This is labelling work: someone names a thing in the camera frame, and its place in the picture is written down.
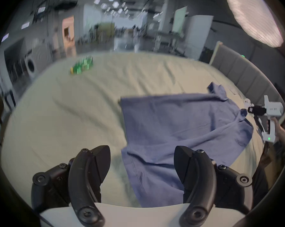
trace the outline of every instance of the white wall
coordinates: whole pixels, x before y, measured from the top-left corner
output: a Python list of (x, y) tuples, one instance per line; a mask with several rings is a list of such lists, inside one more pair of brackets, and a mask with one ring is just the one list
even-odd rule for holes
[(188, 17), (186, 21), (186, 39), (184, 43), (185, 56), (194, 60), (199, 59), (209, 34), (212, 19), (213, 16), (211, 15), (195, 15)]
[(285, 92), (285, 58), (276, 48), (255, 41), (242, 29), (234, 26), (213, 22), (211, 27), (215, 32), (210, 30), (205, 47), (213, 50), (217, 41), (223, 42), (227, 47), (250, 59), (273, 84), (277, 83)]
[(209, 31), (205, 47), (213, 50), (216, 42), (221, 41), (227, 47), (233, 49), (241, 55), (244, 55), (247, 59), (250, 58), (254, 48), (254, 39), (247, 35), (242, 29), (234, 26), (212, 22), (212, 29)]
[(139, 18), (127, 19), (125, 17), (114, 17), (111, 14), (104, 14), (104, 11), (105, 10), (102, 11), (97, 9), (95, 5), (84, 5), (84, 34), (88, 34), (91, 27), (94, 27), (95, 24), (99, 24), (101, 22), (114, 23), (114, 26), (117, 28), (132, 28), (134, 25), (141, 28), (146, 16), (145, 14), (145, 16), (141, 15)]

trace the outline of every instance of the white lampshade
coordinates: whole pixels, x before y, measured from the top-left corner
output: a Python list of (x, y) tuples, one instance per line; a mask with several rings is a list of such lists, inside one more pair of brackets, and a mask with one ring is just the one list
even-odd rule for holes
[(281, 46), (281, 33), (263, 0), (227, 1), (236, 21), (249, 36), (270, 47)]

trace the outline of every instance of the whiteboard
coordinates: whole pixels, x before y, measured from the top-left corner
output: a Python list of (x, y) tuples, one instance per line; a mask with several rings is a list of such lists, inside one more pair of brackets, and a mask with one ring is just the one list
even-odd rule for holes
[(212, 25), (212, 15), (195, 15), (186, 26), (185, 56), (198, 60)]
[(187, 7), (183, 7), (175, 11), (172, 32), (178, 34), (182, 32), (182, 26), (185, 21), (186, 12), (187, 12)]

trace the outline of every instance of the human arm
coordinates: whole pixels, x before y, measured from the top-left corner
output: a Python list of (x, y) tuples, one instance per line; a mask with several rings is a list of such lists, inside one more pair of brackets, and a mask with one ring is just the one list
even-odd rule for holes
[(278, 120), (274, 117), (271, 118), (273, 122), (275, 123), (275, 134), (279, 138), (279, 140), (284, 144), (285, 146), (285, 129), (280, 126), (278, 123)]

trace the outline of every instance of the human hand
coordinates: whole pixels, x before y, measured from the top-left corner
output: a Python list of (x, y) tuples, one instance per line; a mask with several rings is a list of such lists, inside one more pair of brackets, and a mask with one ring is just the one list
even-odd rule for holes
[(278, 123), (278, 120), (275, 117), (271, 118), (271, 120), (275, 123), (275, 135), (279, 137), (280, 133), (281, 133), (281, 126), (280, 126), (280, 124)]

